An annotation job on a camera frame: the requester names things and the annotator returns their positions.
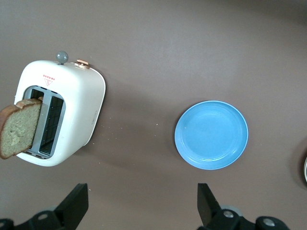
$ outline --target blue plate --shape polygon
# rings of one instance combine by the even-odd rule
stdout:
[[[248,142],[248,126],[232,105],[205,101],[188,109],[175,129],[179,154],[189,164],[207,170],[236,161]]]

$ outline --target bread slice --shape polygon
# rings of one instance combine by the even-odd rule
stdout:
[[[32,146],[42,101],[24,99],[0,111],[0,157],[7,159]]]

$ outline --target toaster lever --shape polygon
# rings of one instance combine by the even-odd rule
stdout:
[[[68,54],[65,51],[60,51],[57,53],[57,60],[59,65],[64,65],[68,61]]]

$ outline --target white toaster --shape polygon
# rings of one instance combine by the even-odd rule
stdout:
[[[57,59],[28,64],[15,96],[15,103],[43,96],[33,145],[17,155],[41,166],[57,165],[89,142],[106,92],[104,78],[87,62],[66,63],[63,51]]]

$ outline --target red logo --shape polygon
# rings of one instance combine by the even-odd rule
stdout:
[[[49,86],[55,80],[55,78],[52,78],[52,77],[47,76],[45,74],[43,74],[43,77],[45,78],[45,83],[46,83],[47,86]]]

